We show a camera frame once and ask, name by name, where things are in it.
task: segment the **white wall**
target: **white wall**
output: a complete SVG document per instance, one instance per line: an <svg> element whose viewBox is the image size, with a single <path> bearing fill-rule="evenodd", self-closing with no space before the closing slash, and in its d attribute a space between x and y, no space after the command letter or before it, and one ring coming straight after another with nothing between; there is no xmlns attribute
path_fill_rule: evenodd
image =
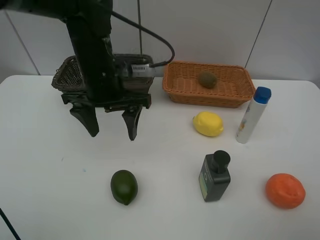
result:
<svg viewBox="0 0 320 240"><path fill-rule="evenodd" d="M168 40L176 60L245 66L270 0L140 0L141 25ZM147 34L143 53L169 49Z"/></svg>
<svg viewBox="0 0 320 240"><path fill-rule="evenodd" d="M140 0L141 24L167 39L176 60L245 66L254 79L309 80L320 86L320 1ZM114 10L138 22L136 0L114 0ZM0 82L9 75L53 75L73 55L66 26L56 19L8 12L17 33L0 12ZM137 29L112 18L111 40L118 53L139 53ZM142 35L143 53L155 62L169 49Z"/></svg>
<svg viewBox="0 0 320 240"><path fill-rule="evenodd" d="M0 11L0 83L11 75L36 75L28 57L4 11Z"/></svg>
<svg viewBox="0 0 320 240"><path fill-rule="evenodd" d="M273 0L247 65L251 76L320 84L319 10L319 0Z"/></svg>
<svg viewBox="0 0 320 240"><path fill-rule="evenodd" d="M136 0L113 0L113 9L138 21ZM67 27L48 17L8 11L23 43L41 75L54 75L63 61L74 55ZM111 41L115 53L139 53L139 31L112 17Z"/></svg>

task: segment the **dark green bottle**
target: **dark green bottle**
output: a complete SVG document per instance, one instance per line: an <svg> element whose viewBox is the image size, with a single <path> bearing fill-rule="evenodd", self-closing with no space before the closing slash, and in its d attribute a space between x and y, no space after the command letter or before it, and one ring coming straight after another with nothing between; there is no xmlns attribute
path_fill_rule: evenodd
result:
<svg viewBox="0 0 320 240"><path fill-rule="evenodd" d="M228 171L230 155L223 150L204 158L199 176L200 189L205 202L218 201L227 189L231 177Z"/></svg>

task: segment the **kiwi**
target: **kiwi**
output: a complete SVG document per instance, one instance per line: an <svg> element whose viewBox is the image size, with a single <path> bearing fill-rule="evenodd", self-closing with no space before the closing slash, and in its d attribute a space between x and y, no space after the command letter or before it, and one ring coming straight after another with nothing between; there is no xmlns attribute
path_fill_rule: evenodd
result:
<svg viewBox="0 0 320 240"><path fill-rule="evenodd" d="M198 77L199 84L207 89L214 88L217 81L217 77L209 71L201 71Z"/></svg>

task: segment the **blue bottle cap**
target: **blue bottle cap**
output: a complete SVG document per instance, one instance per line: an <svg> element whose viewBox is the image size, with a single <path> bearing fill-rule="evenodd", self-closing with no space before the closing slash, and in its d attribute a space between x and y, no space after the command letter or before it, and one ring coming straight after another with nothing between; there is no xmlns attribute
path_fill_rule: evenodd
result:
<svg viewBox="0 0 320 240"><path fill-rule="evenodd" d="M271 90L264 86L258 86L253 96L253 99L259 104L267 104L270 98Z"/></svg>

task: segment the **fake fruit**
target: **fake fruit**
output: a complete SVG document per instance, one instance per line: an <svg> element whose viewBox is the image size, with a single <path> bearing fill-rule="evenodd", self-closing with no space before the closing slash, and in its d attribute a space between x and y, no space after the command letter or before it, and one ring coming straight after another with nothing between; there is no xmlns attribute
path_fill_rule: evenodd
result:
<svg viewBox="0 0 320 240"><path fill-rule="evenodd" d="M138 183L135 176L127 170L117 171L111 179L111 191L118 203L129 205L138 194Z"/></svg>
<svg viewBox="0 0 320 240"><path fill-rule="evenodd" d="M198 77L199 84L207 89L214 88L217 81L217 77L209 71L201 71Z"/></svg>
<svg viewBox="0 0 320 240"><path fill-rule="evenodd" d="M224 131L224 124L218 114L202 111L193 118L194 128L208 137L216 137Z"/></svg>
<svg viewBox="0 0 320 240"><path fill-rule="evenodd" d="M271 203L283 209L298 207L306 196L302 183L286 173L278 173L270 177L265 185L265 193Z"/></svg>

